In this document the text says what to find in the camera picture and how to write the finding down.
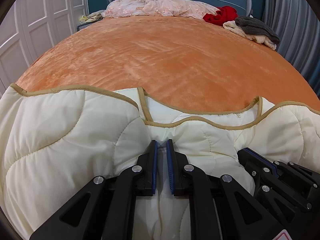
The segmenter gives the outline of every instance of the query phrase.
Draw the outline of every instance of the gray towel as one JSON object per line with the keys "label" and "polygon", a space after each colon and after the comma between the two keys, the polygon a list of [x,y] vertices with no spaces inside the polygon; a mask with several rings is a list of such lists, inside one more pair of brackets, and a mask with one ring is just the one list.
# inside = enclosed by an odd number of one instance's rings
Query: gray towel
{"label": "gray towel", "polygon": [[280,43],[279,36],[264,22],[247,16],[239,16],[235,19],[236,25],[239,26],[245,34],[249,35],[265,35],[274,44]]}

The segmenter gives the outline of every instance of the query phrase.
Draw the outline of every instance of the cabinet panel door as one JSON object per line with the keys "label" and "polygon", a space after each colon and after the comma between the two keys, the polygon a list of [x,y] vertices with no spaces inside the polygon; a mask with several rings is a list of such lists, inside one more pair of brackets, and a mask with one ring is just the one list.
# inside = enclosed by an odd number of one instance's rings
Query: cabinet panel door
{"label": "cabinet panel door", "polygon": [[16,82],[33,63],[23,33],[20,1],[11,7],[0,25],[0,94]]}
{"label": "cabinet panel door", "polygon": [[55,44],[47,0],[20,0],[23,30],[33,61]]}
{"label": "cabinet panel door", "polygon": [[75,32],[69,0],[49,1],[51,22],[55,29],[57,42],[60,42]]}
{"label": "cabinet panel door", "polygon": [[74,28],[76,30],[77,26],[80,24],[79,20],[83,15],[87,15],[85,0],[70,0],[71,12],[73,18]]}

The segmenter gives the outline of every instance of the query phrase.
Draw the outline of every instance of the cream comforter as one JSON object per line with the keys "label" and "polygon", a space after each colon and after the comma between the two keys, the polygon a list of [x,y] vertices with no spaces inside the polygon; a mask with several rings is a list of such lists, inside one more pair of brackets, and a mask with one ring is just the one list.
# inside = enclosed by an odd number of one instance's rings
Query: cream comforter
{"label": "cream comforter", "polygon": [[138,199],[133,239],[188,239],[188,200],[170,194],[165,142],[207,174],[232,175],[248,192],[252,177],[237,151],[320,172],[320,113],[296,102],[257,97],[242,111],[190,112],[163,105],[142,88],[109,92],[68,86],[26,92],[11,85],[0,100],[0,205],[29,239],[94,176],[118,175],[159,143],[156,194]]}

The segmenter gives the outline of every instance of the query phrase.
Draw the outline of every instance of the tan piping trim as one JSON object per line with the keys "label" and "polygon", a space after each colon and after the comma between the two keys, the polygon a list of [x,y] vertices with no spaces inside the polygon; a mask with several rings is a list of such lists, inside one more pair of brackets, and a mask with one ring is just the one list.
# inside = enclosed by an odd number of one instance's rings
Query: tan piping trim
{"label": "tan piping trim", "polygon": [[258,105],[258,111],[257,111],[257,117],[256,119],[262,115],[262,103],[263,103],[263,100],[262,100],[262,97],[259,96],[259,105]]}
{"label": "tan piping trim", "polygon": [[144,91],[144,95],[146,97],[152,98],[154,101],[160,103],[161,105],[167,106],[171,109],[178,110],[180,112],[186,113],[186,114],[211,114],[211,115],[223,115],[223,114],[241,114],[245,111],[248,111],[249,109],[253,108],[258,103],[258,113],[260,112],[260,115],[262,113],[262,98],[256,97],[254,100],[251,101],[251,103],[244,109],[238,110],[238,111],[224,111],[224,112],[202,112],[202,111],[190,111],[187,109],[171,106],[165,103],[162,103],[161,101],[158,101],[157,99],[150,96],[146,91]]}
{"label": "tan piping trim", "polygon": [[54,94],[54,93],[59,93],[60,91],[63,91],[63,90],[85,90],[85,91],[90,91],[90,92],[97,93],[100,95],[105,95],[108,97],[113,97],[113,98],[117,98],[117,99],[126,101],[126,102],[130,103],[131,105],[135,106],[139,110],[137,103],[129,97],[126,97],[124,95],[121,95],[121,94],[118,94],[115,92],[111,92],[111,91],[108,91],[108,90],[105,90],[102,88],[96,88],[96,87],[88,86],[88,85],[61,86],[61,87],[57,87],[57,88],[50,88],[50,89],[39,90],[39,91],[35,91],[35,92],[25,91],[23,88],[19,87],[15,83],[12,83],[10,85],[10,87],[12,87],[18,94],[20,94],[24,97],[32,97],[32,96],[39,96],[39,95],[45,95],[45,94]]}
{"label": "tan piping trim", "polygon": [[144,90],[142,87],[138,87],[137,89],[138,89],[138,95],[139,95],[140,105],[144,115],[144,119],[146,119],[147,121],[153,122],[152,116],[147,106],[146,98],[144,96]]}
{"label": "tan piping trim", "polygon": [[316,111],[314,109],[312,109],[311,107],[307,106],[304,103],[299,103],[299,102],[293,102],[293,101],[284,101],[282,103],[279,103],[275,106],[273,106],[272,108],[270,108],[268,111],[266,111],[263,115],[260,115],[258,118],[256,118],[256,120],[254,120],[251,123],[248,124],[244,124],[244,125],[240,125],[240,126],[226,126],[226,125],[221,125],[221,124],[217,124],[214,123],[208,119],[205,119],[203,117],[200,116],[190,116],[187,118],[184,118],[182,120],[179,120],[177,122],[174,123],[157,123],[157,122],[149,122],[149,121],[144,121],[144,123],[146,125],[149,126],[155,126],[155,127],[161,127],[161,128],[173,128],[176,127],[186,121],[201,121],[201,122],[206,122],[207,124],[210,124],[214,127],[217,127],[219,129],[223,129],[223,130],[243,130],[243,129],[247,129],[247,128],[251,128],[252,126],[258,124],[260,121],[262,121],[263,119],[265,119],[270,113],[272,113],[274,110],[276,110],[279,107],[282,106],[305,106],[307,107],[311,112],[320,115],[319,111]]}

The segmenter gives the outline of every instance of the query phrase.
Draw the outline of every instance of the orange velvet bedspread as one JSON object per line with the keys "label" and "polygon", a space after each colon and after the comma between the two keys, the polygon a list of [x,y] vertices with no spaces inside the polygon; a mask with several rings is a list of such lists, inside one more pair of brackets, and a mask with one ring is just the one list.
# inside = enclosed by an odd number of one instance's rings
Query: orange velvet bedspread
{"label": "orange velvet bedspread", "polygon": [[303,77],[277,52],[222,27],[183,17],[105,19],[42,55],[17,81],[28,91],[85,84],[142,86],[197,111],[232,111],[257,95],[320,110]]}

